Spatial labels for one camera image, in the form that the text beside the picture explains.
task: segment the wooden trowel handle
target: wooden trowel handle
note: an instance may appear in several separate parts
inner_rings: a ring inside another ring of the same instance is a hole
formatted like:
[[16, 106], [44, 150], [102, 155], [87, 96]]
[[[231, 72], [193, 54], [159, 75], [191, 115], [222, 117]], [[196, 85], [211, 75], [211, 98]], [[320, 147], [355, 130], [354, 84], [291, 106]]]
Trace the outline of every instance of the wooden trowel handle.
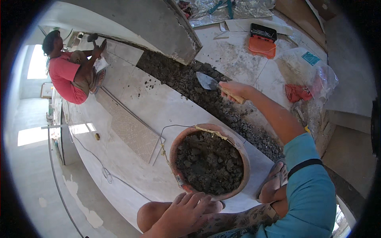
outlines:
[[246, 99], [244, 99], [243, 97], [240, 97], [240, 96], [235, 96], [233, 95], [229, 89], [226, 89], [226, 88], [223, 88], [221, 87], [220, 84], [217, 84], [217, 88], [219, 88], [222, 92], [226, 93], [227, 95], [231, 96], [232, 98], [234, 98], [239, 104], [244, 104], [246, 102]]

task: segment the aluminum foil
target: aluminum foil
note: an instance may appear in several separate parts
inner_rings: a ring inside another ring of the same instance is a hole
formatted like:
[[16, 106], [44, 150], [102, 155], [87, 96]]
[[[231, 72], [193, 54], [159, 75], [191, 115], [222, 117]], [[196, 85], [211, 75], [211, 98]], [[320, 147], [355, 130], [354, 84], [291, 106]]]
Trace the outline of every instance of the aluminum foil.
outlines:
[[[227, 13], [227, 4], [222, 4], [215, 12], [209, 14], [209, 9], [213, 8], [218, 0], [183, 0], [189, 2], [192, 15], [189, 23], [192, 27], [205, 26], [213, 23], [223, 22], [230, 19]], [[232, 7], [234, 19], [262, 18], [272, 16], [269, 10], [274, 8], [275, 0], [236, 0]]]

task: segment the red shirt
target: red shirt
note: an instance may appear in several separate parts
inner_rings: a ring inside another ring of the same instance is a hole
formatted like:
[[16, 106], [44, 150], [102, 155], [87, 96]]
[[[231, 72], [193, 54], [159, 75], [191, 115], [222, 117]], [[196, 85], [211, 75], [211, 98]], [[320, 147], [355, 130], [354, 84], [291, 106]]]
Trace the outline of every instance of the red shirt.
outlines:
[[73, 86], [79, 64], [69, 62], [71, 52], [61, 52], [61, 56], [50, 59], [49, 75], [57, 92], [67, 101], [82, 104], [86, 101], [85, 92]]

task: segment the hair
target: hair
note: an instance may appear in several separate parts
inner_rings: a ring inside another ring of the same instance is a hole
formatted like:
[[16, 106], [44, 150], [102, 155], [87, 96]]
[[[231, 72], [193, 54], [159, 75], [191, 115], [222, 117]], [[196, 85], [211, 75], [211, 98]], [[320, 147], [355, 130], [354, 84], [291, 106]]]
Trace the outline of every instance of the hair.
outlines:
[[54, 30], [45, 36], [45, 39], [42, 43], [42, 50], [44, 51], [45, 55], [49, 55], [53, 51], [54, 40], [58, 38], [58, 34], [60, 34], [59, 30]]

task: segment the dirt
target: dirt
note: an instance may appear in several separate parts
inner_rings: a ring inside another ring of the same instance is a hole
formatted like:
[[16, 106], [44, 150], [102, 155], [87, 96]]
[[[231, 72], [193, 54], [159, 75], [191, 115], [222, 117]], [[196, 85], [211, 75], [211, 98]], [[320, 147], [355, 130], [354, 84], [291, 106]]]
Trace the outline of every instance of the dirt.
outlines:
[[199, 132], [187, 136], [178, 148], [177, 167], [197, 191], [222, 195], [237, 189], [243, 178], [238, 150], [219, 136]]
[[205, 109], [252, 143], [272, 161], [283, 158], [282, 147], [278, 142], [266, 130], [254, 127], [244, 119], [245, 115], [252, 112], [251, 110], [238, 112], [233, 108], [233, 102], [220, 96], [220, 91], [201, 87], [196, 77], [197, 71], [213, 77], [216, 81], [231, 81], [213, 69], [210, 64], [193, 61], [189, 65], [183, 65], [160, 53], [145, 50], [136, 66]]

